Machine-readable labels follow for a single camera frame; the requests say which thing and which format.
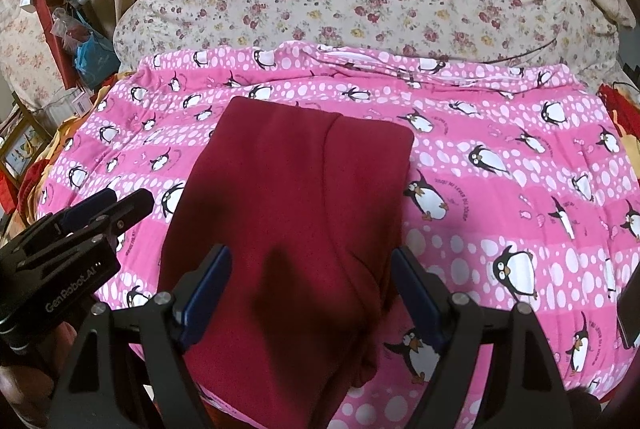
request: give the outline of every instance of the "red fleece cloth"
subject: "red fleece cloth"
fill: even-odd
[[[233,271],[196,382],[269,429],[325,428],[376,372],[414,136],[403,126],[233,98],[182,193],[159,290],[215,243]]]

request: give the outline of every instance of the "pink comforter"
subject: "pink comforter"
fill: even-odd
[[[602,396],[620,381],[633,352],[620,343],[615,301],[638,265],[640,193],[602,103],[566,66],[444,64],[303,42],[145,58],[67,146],[40,208],[57,211],[107,186],[121,197],[140,187],[155,194],[153,214],[120,240],[122,271],[102,300],[121,308],[156,292],[184,183],[235,95],[411,128],[403,225],[421,263],[482,305],[530,303],[567,388]],[[411,343],[412,329],[398,300],[378,332],[377,375],[348,393],[330,429],[408,420],[436,362]],[[488,363],[484,351],[460,427],[478,413]]]

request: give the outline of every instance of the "white polka dot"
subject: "white polka dot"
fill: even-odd
[[[483,239],[480,242],[480,246],[482,247],[482,250],[484,250],[484,253],[488,256],[496,255],[498,253],[498,244],[490,239]]]
[[[570,272],[575,274],[578,271],[578,258],[575,255],[574,249],[569,248],[566,251],[564,262],[566,263],[566,268],[568,268]]]
[[[457,257],[451,263],[451,279],[457,285],[465,284],[469,280],[469,265],[464,259]]]
[[[591,272],[585,272],[582,278],[582,292],[587,295],[593,292],[594,287],[593,274]]]
[[[399,422],[406,416],[409,411],[409,406],[402,396],[395,396],[385,407],[385,416],[392,422]]]
[[[424,236],[418,229],[411,229],[406,235],[406,244],[414,255],[422,255],[427,246]]]
[[[558,295],[556,296],[558,299],[558,308],[564,308],[566,304],[566,297],[564,296],[564,291],[558,290]]]
[[[376,418],[376,408],[371,404],[363,404],[356,411],[356,420],[360,425],[372,425]]]
[[[451,236],[451,250],[455,253],[460,253],[465,248],[465,242],[458,235]]]

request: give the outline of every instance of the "folded red cloth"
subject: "folded red cloth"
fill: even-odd
[[[215,243],[234,257],[185,356],[196,382],[265,427],[303,429],[373,377],[413,141],[389,122],[232,99],[162,247],[161,290]]]
[[[42,172],[49,165],[49,160],[44,159],[36,162],[27,169],[20,184],[20,190],[18,191],[18,212],[25,218],[27,216],[27,198],[31,190],[38,184],[40,178],[42,178]]]

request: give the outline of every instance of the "maroon fabric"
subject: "maroon fabric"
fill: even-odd
[[[29,193],[38,184],[40,178],[42,178],[42,172],[46,169],[47,165],[49,165],[49,160],[40,160],[31,165],[24,174],[24,178],[20,184],[20,190],[18,191],[18,212],[23,218],[27,216],[27,198],[29,197]]]
[[[325,428],[376,371],[414,136],[389,122],[233,98],[164,246],[171,290],[216,242],[233,272],[194,380],[270,429]]]

